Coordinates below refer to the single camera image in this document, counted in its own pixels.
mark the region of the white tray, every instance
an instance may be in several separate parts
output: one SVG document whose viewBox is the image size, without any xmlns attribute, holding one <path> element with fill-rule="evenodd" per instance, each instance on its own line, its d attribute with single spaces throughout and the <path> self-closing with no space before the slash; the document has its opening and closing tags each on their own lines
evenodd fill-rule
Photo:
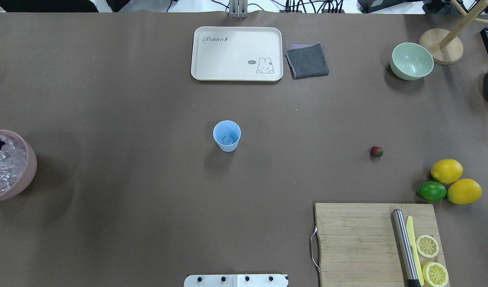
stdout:
<svg viewBox="0 0 488 287">
<path fill-rule="evenodd" d="M 199 27 L 191 75 L 200 81 L 277 81 L 283 76 L 281 32 L 270 27 Z"/>
</svg>

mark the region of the cutting board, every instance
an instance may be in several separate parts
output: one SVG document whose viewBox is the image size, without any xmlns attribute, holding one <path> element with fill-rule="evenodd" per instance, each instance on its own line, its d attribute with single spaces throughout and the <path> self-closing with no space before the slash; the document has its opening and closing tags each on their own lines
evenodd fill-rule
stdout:
<svg viewBox="0 0 488 287">
<path fill-rule="evenodd" d="M 439 243 L 435 258 L 419 255 L 421 266 L 436 261 L 446 267 L 431 204 L 316 203 L 321 287 L 405 287 L 391 216 L 396 208 L 404 221 L 412 216 L 416 238 L 428 234 Z"/>
</svg>

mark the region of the green bowl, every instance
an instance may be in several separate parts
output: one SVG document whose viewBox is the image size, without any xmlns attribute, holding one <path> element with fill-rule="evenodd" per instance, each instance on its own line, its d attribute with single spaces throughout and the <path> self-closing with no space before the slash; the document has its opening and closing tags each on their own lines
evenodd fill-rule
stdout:
<svg viewBox="0 0 488 287">
<path fill-rule="evenodd" d="M 417 80 L 434 68 L 430 52 L 415 43 L 401 43 L 395 47 L 390 60 L 391 70 L 404 80 Z"/>
</svg>

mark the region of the knife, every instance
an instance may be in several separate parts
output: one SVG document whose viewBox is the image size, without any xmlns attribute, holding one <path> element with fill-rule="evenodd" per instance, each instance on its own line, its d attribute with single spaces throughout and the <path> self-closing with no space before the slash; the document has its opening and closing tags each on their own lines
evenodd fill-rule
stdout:
<svg viewBox="0 0 488 287">
<path fill-rule="evenodd" d="M 419 256 L 417 255 L 416 237 L 414 235 L 414 223 L 412 222 L 412 216 L 407 216 L 407 235 L 409 236 L 410 247 L 412 248 L 412 255 L 414 256 L 414 264 L 416 265 L 417 279 L 419 285 L 423 286 L 425 280 L 423 279 L 423 273 L 421 273 L 421 264 L 419 263 Z"/>
<path fill-rule="evenodd" d="M 417 279 L 416 267 L 414 258 L 412 258 L 412 249 L 409 244 L 403 213 L 401 210 L 395 209 L 393 210 L 392 215 L 397 229 L 396 235 L 400 244 L 400 250 L 402 251 L 405 272 L 407 273 L 407 285 L 408 287 L 421 287 L 421 285 L 419 285 L 419 280 Z"/>
</svg>

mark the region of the rabbit cartoon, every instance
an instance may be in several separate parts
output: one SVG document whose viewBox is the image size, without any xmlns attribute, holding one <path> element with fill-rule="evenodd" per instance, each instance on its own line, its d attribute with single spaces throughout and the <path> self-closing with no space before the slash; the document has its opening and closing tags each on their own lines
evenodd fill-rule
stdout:
<svg viewBox="0 0 488 287">
<path fill-rule="evenodd" d="M 258 60 L 257 73 L 274 73 L 274 67 L 271 58 L 260 58 Z"/>
</svg>

